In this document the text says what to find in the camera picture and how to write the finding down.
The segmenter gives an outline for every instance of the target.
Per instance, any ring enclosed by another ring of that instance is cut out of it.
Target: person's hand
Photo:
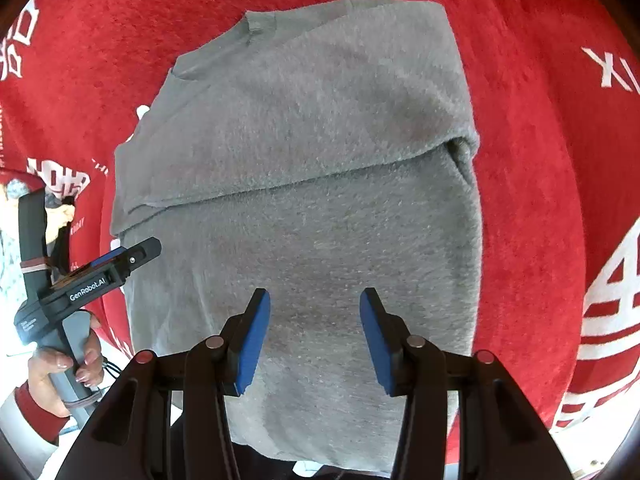
[[[98,328],[100,323],[95,316],[91,316],[91,328]],[[58,392],[53,387],[49,374],[64,373],[71,368],[73,360],[51,348],[38,348],[29,359],[29,393],[46,412],[55,416],[69,416]],[[76,372],[76,381],[86,386],[97,386],[104,379],[102,369],[102,353],[100,340],[91,330],[84,344],[84,364]]]

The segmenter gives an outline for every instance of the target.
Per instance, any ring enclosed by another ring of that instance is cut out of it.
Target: red fleece surface
[[[18,45],[22,78],[0,83],[2,160],[19,170],[27,157],[55,160],[91,176],[73,261],[109,249],[113,150],[175,58],[246,9],[326,1],[36,0],[31,46]],[[619,58],[639,76],[640,65],[597,0],[434,1],[455,33],[481,136],[474,347],[498,355],[550,425],[572,380],[586,287],[640,212],[640,92],[615,79],[601,88],[602,69],[582,48],[614,53],[625,77]],[[95,309],[110,340],[130,346],[120,293]],[[449,452],[454,460],[455,437]]]

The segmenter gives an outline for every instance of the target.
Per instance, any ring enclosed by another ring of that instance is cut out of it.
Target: finger
[[[103,380],[104,380],[104,369],[101,368],[100,373],[96,377],[87,380],[84,383],[84,386],[90,386],[90,387],[98,386],[99,384],[102,383]]]
[[[29,358],[28,369],[31,379],[42,379],[47,374],[57,374],[71,368],[73,360],[51,348],[37,348]]]
[[[84,364],[90,365],[102,357],[100,339],[93,330],[89,330],[89,337],[84,342]]]
[[[76,372],[78,382],[85,384],[95,383],[95,381],[102,382],[101,378],[104,377],[104,372],[102,371],[101,351],[100,339],[91,330],[84,343],[84,364]]]
[[[104,377],[104,371],[102,369],[102,356],[88,365],[82,365],[76,372],[76,380],[79,383],[93,383],[95,381],[101,381]]]
[[[95,317],[93,314],[91,314],[91,328],[93,328],[94,330],[96,328],[100,328],[102,325],[100,324],[100,320]]]

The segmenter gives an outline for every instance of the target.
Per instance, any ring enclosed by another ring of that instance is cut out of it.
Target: red blanket
[[[110,248],[113,150],[175,57],[246,9],[325,1],[32,0],[0,52],[0,164],[77,195],[83,264]],[[475,348],[500,357],[547,424],[577,424],[639,371],[640,64],[597,0],[434,1],[482,142]],[[92,309],[128,349],[122,295]]]

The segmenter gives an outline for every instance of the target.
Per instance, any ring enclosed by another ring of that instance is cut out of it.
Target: blue gripper pad
[[[244,338],[244,344],[239,353],[238,375],[236,376],[236,390],[240,395],[244,394],[247,386],[254,380],[255,369],[258,365],[258,357],[262,343],[269,326],[271,313],[271,298],[265,290],[262,299],[257,305],[254,320]]]
[[[126,247],[122,247],[122,246],[116,247],[113,251],[111,251],[110,253],[103,254],[102,256],[100,256],[100,258],[92,261],[89,265],[91,267],[97,267],[98,265],[101,265],[104,262],[108,262],[112,258],[115,258],[116,256],[118,256],[118,254],[122,254],[126,250],[127,250]]]
[[[385,389],[387,395],[391,395],[395,389],[395,380],[392,375],[391,351],[388,348],[382,329],[378,323],[378,316],[369,301],[367,290],[360,295],[360,320],[364,335],[367,338],[369,353],[376,370],[378,383]]]

